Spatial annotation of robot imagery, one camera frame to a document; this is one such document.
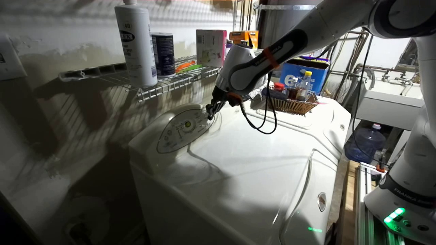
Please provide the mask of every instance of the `pink box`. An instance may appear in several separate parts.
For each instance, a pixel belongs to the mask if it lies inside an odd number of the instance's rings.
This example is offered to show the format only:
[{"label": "pink box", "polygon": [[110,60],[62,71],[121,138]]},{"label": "pink box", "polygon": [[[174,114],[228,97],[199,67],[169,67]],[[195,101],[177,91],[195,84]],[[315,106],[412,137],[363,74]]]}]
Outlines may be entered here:
[{"label": "pink box", "polygon": [[197,29],[197,64],[222,67],[224,64],[226,30]]}]

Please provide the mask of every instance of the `blue water jug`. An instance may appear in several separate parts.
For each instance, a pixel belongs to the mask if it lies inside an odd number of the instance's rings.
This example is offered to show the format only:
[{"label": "blue water jug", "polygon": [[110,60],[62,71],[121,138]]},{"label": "blue water jug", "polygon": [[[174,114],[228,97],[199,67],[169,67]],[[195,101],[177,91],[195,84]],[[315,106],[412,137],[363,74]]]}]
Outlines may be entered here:
[{"label": "blue water jug", "polygon": [[356,141],[351,136],[352,142],[345,147],[345,156],[358,163],[364,162],[370,164],[375,152],[381,150],[386,141],[386,138],[379,132],[380,129],[380,124],[374,123],[372,129],[357,130],[355,132]]}]

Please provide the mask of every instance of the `orange box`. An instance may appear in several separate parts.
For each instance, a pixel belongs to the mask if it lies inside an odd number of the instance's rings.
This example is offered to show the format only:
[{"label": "orange box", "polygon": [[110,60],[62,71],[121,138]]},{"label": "orange box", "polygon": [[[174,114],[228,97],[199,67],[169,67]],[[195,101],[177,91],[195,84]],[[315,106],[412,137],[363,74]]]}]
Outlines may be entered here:
[{"label": "orange box", "polygon": [[234,44],[240,44],[242,41],[245,41],[248,46],[256,50],[259,31],[232,31],[229,38]]}]

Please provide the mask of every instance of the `cardboard box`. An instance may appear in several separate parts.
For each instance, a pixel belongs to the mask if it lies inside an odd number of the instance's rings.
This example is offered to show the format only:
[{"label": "cardboard box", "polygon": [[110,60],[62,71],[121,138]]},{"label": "cardboard box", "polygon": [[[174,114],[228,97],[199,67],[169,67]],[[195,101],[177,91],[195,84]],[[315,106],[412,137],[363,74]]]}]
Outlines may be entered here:
[{"label": "cardboard box", "polygon": [[293,77],[298,78],[298,82],[304,77],[306,71],[312,72],[312,80],[310,81],[309,90],[314,91],[317,95],[321,93],[324,80],[327,75],[330,62],[326,59],[305,60],[294,58],[286,61],[283,64],[280,83],[285,85],[285,88],[290,88],[290,81]]},{"label": "cardboard box", "polygon": [[197,29],[197,64],[212,67],[224,65],[226,30]]},{"label": "cardboard box", "polygon": [[246,41],[248,46],[256,50],[259,41],[259,31],[232,31],[229,38],[234,44]]}]

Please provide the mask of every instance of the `blue box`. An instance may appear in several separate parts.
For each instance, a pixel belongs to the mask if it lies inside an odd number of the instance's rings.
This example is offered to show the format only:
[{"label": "blue box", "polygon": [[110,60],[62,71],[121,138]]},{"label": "blue box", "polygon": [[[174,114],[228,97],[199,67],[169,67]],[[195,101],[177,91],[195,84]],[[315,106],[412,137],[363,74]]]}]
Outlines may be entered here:
[{"label": "blue box", "polygon": [[304,77],[304,73],[306,71],[311,71],[312,80],[310,82],[310,90],[319,95],[321,93],[329,65],[330,63],[327,59],[290,59],[283,64],[280,83],[283,83],[285,88],[290,88],[290,81],[292,81],[293,77],[298,78],[298,82],[300,82]]}]

